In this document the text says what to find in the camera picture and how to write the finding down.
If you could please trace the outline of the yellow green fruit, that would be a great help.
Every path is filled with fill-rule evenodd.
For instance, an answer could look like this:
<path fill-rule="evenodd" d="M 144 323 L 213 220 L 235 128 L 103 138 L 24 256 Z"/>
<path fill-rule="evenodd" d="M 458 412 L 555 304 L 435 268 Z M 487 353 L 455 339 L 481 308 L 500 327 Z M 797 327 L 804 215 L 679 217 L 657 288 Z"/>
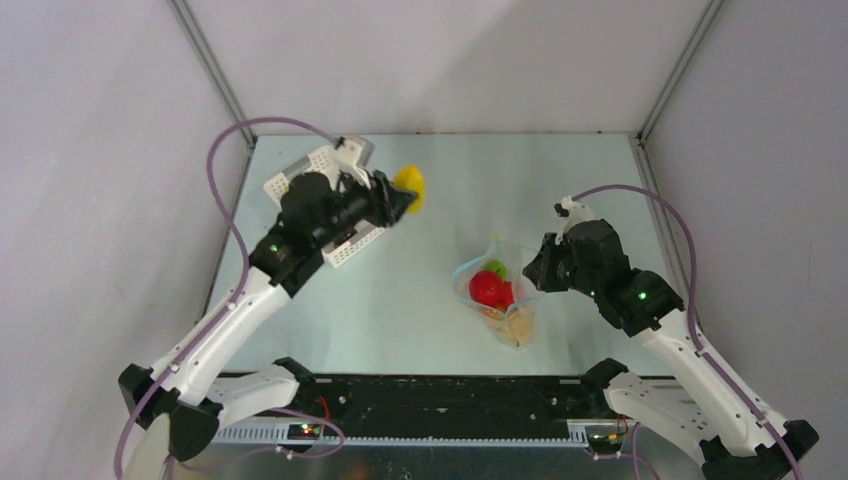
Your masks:
<path fill-rule="evenodd" d="M 407 214 L 418 213 L 426 200 L 427 184 L 419 168 L 415 165 L 407 165 L 400 169 L 392 180 L 395 187 L 410 191 L 417 195 L 407 208 Z"/>

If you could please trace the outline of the clear zip bag blue zipper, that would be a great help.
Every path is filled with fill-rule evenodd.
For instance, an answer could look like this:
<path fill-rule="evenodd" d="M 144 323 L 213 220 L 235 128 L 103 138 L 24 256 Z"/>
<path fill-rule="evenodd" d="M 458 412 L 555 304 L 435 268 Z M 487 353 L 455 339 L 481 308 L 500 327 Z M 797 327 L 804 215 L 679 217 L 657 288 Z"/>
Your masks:
<path fill-rule="evenodd" d="M 536 333 L 543 293 L 523 273 L 535 256 L 535 250 L 495 235 L 483 254 L 461 264 L 451 277 L 458 299 L 499 342 L 515 349 L 526 347 Z"/>

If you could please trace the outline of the green star fruit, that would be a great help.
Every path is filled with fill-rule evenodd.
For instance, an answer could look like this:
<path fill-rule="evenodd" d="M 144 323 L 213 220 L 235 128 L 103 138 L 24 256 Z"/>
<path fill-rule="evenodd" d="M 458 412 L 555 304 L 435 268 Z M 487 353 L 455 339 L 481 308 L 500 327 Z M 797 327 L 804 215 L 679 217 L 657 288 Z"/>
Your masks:
<path fill-rule="evenodd" d="M 502 281 L 506 281 L 509 277 L 508 268 L 506 267 L 506 265 L 503 262 L 501 262 L 497 259 L 488 260 L 483 265 L 481 270 L 482 271 L 489 271 L 489 272 L 497 274 L 501 278 Z"/>

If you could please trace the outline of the red round fruit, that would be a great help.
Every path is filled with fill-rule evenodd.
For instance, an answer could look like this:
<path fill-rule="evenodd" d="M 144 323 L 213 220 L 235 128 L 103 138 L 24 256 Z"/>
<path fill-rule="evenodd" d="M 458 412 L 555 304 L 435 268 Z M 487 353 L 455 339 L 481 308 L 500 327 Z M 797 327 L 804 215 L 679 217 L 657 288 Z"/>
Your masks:
<path fill-rule="evenodd" d="M 469 280 L 469 296 L 479 304 L 495 307 L 498 300 L 499 287 L 502 282 L 497 274 L 480 270 Z"/>

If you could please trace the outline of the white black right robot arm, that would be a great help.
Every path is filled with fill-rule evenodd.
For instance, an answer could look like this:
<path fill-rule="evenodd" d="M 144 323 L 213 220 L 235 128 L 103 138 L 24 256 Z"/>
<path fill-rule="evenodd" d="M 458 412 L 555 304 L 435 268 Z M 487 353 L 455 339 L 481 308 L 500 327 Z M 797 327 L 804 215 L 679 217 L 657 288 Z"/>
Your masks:
<path fill-rule="evenodd" d="M 607 358 L 581 377 L 591 416 L 616 412 L 641 423 L 692 458 L 707 479 L 781 479 L 818 443 L 808 421 L 768 406 L 700 328 L 689 327 L 682 299 L 662 276 L 631 266 L 607 221 L 545 234 L 522 274 L 541 292 L 592 299 L 602 318 L 667 366 L 688 396 L 650 387 Z"/>

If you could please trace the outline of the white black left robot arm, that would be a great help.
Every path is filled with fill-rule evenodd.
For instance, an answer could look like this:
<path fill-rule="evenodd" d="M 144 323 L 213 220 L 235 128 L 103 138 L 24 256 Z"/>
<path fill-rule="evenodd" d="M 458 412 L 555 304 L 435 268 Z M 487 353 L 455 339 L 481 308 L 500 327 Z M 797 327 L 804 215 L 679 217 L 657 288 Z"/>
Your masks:
<path fill-rule="evenodd" d="M 279 200 L 276 223 L 252 252 L 227 297 L 149 368 L 131 364 L 119 386 L 131 421 L 145 431 L 165 423 L 165 456 L 187 461 L 218 431 L 272 409 L 304 416 L 316 403 L 308 370 L 285 358 L 263 371 L 221 378 L 227 362 L 324 265 L 323 251 L 362 222 L 390 228 L 420 208 L 426 182 L 407 166 L 394 179 L 375 170 L 358 178 L 299 174 Z"/>

